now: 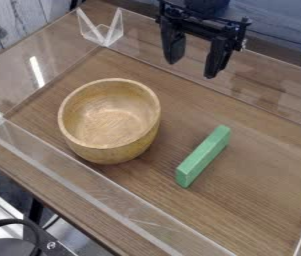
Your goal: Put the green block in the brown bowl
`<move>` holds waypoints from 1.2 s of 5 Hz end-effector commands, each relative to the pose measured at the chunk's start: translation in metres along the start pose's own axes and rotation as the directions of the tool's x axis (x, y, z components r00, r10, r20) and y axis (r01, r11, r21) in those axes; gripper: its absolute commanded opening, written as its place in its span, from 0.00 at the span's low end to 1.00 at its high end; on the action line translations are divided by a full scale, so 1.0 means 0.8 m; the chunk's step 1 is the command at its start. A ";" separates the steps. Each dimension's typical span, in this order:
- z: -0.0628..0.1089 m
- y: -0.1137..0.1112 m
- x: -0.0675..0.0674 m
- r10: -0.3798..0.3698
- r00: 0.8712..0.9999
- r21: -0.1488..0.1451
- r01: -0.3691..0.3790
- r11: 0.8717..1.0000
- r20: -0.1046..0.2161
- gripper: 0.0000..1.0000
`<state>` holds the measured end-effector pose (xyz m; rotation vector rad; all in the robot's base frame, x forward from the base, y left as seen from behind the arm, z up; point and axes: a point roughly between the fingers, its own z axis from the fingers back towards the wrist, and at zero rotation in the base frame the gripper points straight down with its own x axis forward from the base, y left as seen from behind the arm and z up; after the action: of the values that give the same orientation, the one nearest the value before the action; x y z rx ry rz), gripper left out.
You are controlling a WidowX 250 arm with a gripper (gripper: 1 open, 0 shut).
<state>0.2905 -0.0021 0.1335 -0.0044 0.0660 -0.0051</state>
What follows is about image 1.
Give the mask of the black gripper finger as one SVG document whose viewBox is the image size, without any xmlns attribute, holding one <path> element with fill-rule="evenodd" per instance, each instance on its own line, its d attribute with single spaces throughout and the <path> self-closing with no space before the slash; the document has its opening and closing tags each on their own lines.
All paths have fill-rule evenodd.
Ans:
<svg viewBox="0 0 301 256">
<path fill-rule="evenodd" d="M 178 26 L 166 18 L 160 18 L 160 39 L 163 56 L 170 65 L 175 64 L 184 55 L 186 36 Z"/>
<path fill-rule="evenodd" d="M 218 72 L 222 71 L 227 65 L 232 47 L 230 40 L 224 37 L 215 37 L 211 40 L 210 52 L 204 63 L 204 77 L 212 79 Z"/>
</svg>

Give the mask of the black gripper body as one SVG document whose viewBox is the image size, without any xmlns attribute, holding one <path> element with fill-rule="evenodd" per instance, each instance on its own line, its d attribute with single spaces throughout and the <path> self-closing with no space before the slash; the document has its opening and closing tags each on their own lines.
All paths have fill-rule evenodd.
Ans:
<svg viewBox="0 0 301 256">
<path fill-rule="evenodd" d="M 178 29 L 211 41 L 220 36 L 230 40 L 232 50 L 240 51 L 246 42 L 246 29 L 251 25 L 247 17 L 231 20 L 222 16 L 230 0 L 158 0 L 156 23 L 166 17 Z"/>
</svg>

